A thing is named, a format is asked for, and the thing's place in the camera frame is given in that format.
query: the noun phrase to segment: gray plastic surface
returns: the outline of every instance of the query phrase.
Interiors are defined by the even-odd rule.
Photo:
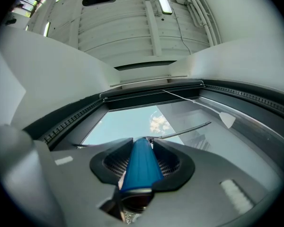
[[[265,196],[255,207],[246,214],[230,221],[219,227],[247,227],[252,226],[259,217],[261,217],[276,200],[282,188],[276,189]]]
[[[0,182],[36,226],[65,226],[63,212],[47,183],[33,141],[24,131],[9,126],[0,126]]]
[[[195,163],[191,179],[175,192],[156,193],[133,226],[201,226],[214,227],[239,217],[220,182],[233,179],[254,203],[267,191],[257,181],[226,159],[206,151],[162,141],[188,154]],[[50,186],[62,210],[67,226],[125,226],[98,207],[113,195],[115,186],[101,183],[89,169],[90,159],[107,145],[49,152],[39,146]],[[57,166],[54,160],[71,156],[71,162]]]

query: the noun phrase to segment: blue cloth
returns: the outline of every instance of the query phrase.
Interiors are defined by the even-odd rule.
[[[121,192],[151,188],[154,182],[163,178],[150,142],[147,139],[137,140],[133,145]]]

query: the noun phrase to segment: white tag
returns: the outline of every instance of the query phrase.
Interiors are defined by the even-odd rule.
[[[71,156],[69,156],[69,157],[65,157],[65,158],[62,158],[62,159],[55,160],[55,163],[57,165],[62,165],[62,164],[71,162],[72,160],[73,160],[73,158]]]
[[[248,199],[233,180],[225,180],[220,185],[239,214],[245,214],[254,207],[251,200]]]

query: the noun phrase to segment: wire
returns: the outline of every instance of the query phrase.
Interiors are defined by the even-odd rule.
[[[174,14],[175,14],[175,17],[176,17],[176,21],[177,21],[177,24],[178,24],[178,27],[179,27],[179,31],[180,31],[180,35],[181,35],[181,40],[182,40],[183,44],[185,45],[185,47],[188,49],[189,54],[191,55],[192,54],[191,50],[188,48],[188,46],[185,44],[185,42],[183,40],[183,36],[182,36],[182,32],[181,32],[179,21],[178,21],[178,17],[177,17],[177,15],[175,13],[175,10],[173,8],[172,8],[172,10],[174,11]]]
[[[177,94],[170,93],[170,92],[165,91],[165,90],[162,90],[162,91],[164,91],[164,92],[166,92],[166,93],[169,93],[169,94],[172,94],[172,95],[174,95],[174,96],[180,97],[180,98],[182,98],[182,99],[184,99],[184,100],[191,101],[191,102],[193,102],[194,104],[199,104],[199,105],[201,105],[201,106],[203,106],[203,107],[205,107],[205,108],[208,108],[208,109],[210,109],[210,110],[213,110],[213,111],[214,111],[215,113],[217,113],[217,114],[220,114],[220,112],[218,112],[217,110],[215,110],[215,109],[213,109],[213,108],[211,108],[211,107],[209,107],[209,106],[207,106],[207,105],[198,103],[198,102],[196,102],[195,100],[191,100],[191,99],[188,99],[188,98],[179,96],[179,95],[177,95]]]

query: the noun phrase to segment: wiper arm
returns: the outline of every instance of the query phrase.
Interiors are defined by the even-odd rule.
[[[167,138],[171,138],[171,137],[174,137],[174,136],[177,136],[177,135],[181,135],[181,134],[185,134],[185,133],[188,133],[190,131],[195,131],[195,130],[198,130],[206,125],[209,125],[211,122],[208,121],[206,123],[203,123],[203,124],[200,124],[198,126],[195,126],[193,128],[190,128],[190,129],[187,129],[187,130],[183,130],[183,131],[179,131],[179,132],[176,132],[176,133],[173,133],[173,134],[168,134],[168,135],[164,135],[164,136],[160,136],[160,137],[153,137],[153,138],[156,138],[156,139],[167,139]]]

